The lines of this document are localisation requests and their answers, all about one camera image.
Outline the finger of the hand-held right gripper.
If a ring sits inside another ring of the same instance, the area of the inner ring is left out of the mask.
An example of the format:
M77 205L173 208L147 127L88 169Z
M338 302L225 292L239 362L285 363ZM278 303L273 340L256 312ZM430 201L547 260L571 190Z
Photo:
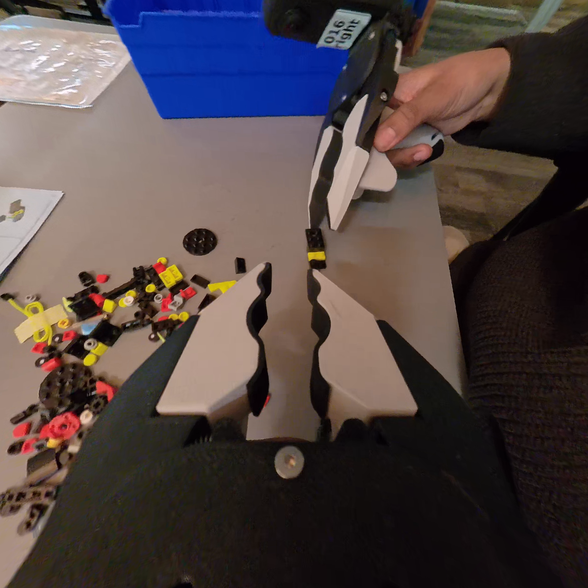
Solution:
M343 132L335 126L323 129L311 171L307 204L308 226L318 229L326 219L335 228L336 197L342 172Z
M329 228L337 231L349 207L369 161L369 151L357 145L357 134L362 124L368 95L357 101L342 129L341 152L334 166L334 177L327 194Z

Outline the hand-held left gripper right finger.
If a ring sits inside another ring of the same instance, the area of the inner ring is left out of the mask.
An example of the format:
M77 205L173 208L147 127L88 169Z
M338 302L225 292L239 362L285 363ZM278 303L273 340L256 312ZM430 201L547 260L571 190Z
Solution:
M311 403L334 439L345 422L413 417L417 404L377 319L319 270L307 273L312 355Z

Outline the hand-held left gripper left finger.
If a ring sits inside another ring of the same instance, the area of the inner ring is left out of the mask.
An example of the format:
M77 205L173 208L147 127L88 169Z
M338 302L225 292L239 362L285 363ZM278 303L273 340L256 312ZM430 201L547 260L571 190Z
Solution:
M204 308L156 406L163 416L231 419L247 433L269 393L260 331L268 319L272 265L260 263Z

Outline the black yellow lego assembly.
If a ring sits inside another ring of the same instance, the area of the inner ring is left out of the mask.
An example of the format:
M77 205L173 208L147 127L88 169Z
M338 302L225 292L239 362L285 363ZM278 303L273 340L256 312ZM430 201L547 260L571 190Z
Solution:
M326 247L321 229L306 229L305 237L309 267L315 270L326 269Z

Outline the person's right forearm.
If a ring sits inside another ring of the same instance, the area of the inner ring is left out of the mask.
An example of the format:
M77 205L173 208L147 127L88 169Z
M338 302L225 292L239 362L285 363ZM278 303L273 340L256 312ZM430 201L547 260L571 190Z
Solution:
M587 200L587 16L555 32L502 38L510 73L489 121L453 134L459 144L550 159L557 172L540 194L544 220Z

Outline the black round lego plate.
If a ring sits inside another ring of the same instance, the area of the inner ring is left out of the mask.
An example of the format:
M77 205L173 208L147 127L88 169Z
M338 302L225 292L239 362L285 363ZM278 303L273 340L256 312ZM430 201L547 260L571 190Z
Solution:
M216 248L217 236L209 229L196 228L187 232L183 237L182 246L188 254L204 256Z

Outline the pile of loose lego pieces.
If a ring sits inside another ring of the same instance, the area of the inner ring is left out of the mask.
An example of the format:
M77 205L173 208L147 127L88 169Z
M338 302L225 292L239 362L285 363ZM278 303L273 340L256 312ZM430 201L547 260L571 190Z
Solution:
M133 268L131 280L108 291L101 288L108 274L82 271L78 279L81 290L52 307L38 295L1 293L25 316L15 335L33 342L34 365L43 372L38 399L10 419L14 440L6 452L29 458L24 480L1 492L1 518L23 513L19 536L40 531L86 434L118 391L94 366L124 334L146 329L150 342L165 342L185 323L178 314L199 289L198 311L215 299L165 257Z

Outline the person's right hand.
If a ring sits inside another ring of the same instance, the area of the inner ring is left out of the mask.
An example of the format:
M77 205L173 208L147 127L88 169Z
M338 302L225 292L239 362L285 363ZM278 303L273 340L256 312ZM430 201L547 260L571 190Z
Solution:
M505 48L452 56L400 74L389 102L393 113L376 131L373 146L396 168L415 168L432 157L420 143L399 148L422 124L452 135L472 122L488 121L496 110L511 69Z

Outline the person's pale shoe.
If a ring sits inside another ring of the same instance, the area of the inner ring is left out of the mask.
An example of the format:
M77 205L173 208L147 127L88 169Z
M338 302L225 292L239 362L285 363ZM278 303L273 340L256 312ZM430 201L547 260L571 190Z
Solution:
M458 228L443 225L443 238L447 252L447 262L451 264L459 254L470 246L467 236Z

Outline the blue plastic bin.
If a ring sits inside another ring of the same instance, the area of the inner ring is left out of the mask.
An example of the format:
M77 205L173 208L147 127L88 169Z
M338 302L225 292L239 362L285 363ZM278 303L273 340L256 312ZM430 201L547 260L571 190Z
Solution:
M261 1L108 1L163 119L325 115L346 51L272 36Z

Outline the person's dark knit clothing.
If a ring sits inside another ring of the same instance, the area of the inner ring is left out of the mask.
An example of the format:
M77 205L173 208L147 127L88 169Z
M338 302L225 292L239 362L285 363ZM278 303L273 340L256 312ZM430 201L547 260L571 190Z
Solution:
M466 396L552 568L587 587L587 208L475 243L450 273Z

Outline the paper instruction booklet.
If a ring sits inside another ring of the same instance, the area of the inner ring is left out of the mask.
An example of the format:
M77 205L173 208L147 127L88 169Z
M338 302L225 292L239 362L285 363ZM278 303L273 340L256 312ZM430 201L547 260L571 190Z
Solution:
M1 188L1 274L33 239L63 197L59 190Z

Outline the clear plastic bag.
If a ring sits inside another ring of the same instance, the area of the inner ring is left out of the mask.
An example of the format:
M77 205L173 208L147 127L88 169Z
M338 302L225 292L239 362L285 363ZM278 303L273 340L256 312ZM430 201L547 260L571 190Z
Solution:
M1 21L1 102L70 109L92 107L130 62L108 27L67 29L32 17Z

